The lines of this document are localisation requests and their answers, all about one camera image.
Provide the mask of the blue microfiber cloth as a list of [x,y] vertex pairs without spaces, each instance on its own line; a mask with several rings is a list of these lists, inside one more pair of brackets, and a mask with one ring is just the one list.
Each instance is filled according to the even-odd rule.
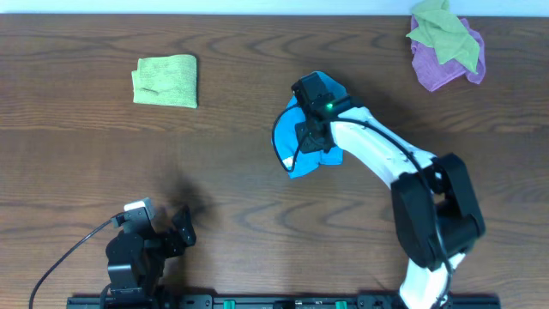
[[[329,92],[335,95],[336,99],[347,94],[347,89],[322,71],[317,72],[320,79],[325,83]],[[293,156],[299,142],[296,135],[295,125],[305,121],[305,115],[299,107],[287,111],[281,116],[274,129],[274,142],[284,165],[290,168],[293,163]],[[288,174],[291,179],[303,177],[313,172],[320,166],[338,166],[343,162],[343,150],[334,147],[328,153],[323,151],[304,154],[299,151],[297,163],[294,170]]]

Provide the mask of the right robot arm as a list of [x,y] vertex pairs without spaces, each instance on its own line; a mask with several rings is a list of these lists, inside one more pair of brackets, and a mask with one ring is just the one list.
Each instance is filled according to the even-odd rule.
[[373,118],[356,97],[297,99],[300,143],[341,148],[390,189],[397,238],[409,258],[399,296],[408,308],[441,308],[455,269],[486,232],[468,170],[455,154],[414,147]]

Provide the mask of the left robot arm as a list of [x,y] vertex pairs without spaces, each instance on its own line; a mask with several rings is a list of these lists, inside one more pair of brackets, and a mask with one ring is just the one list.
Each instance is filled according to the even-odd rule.
[[162,233],[152,226],[149,199],[124,206],[112,218],[123,230],[106,247],[111,283],[100,293],[100,308],[176,308],[176,298],[159,285],[168,258],[182,256],[196,243],[190,209],[183,206]]

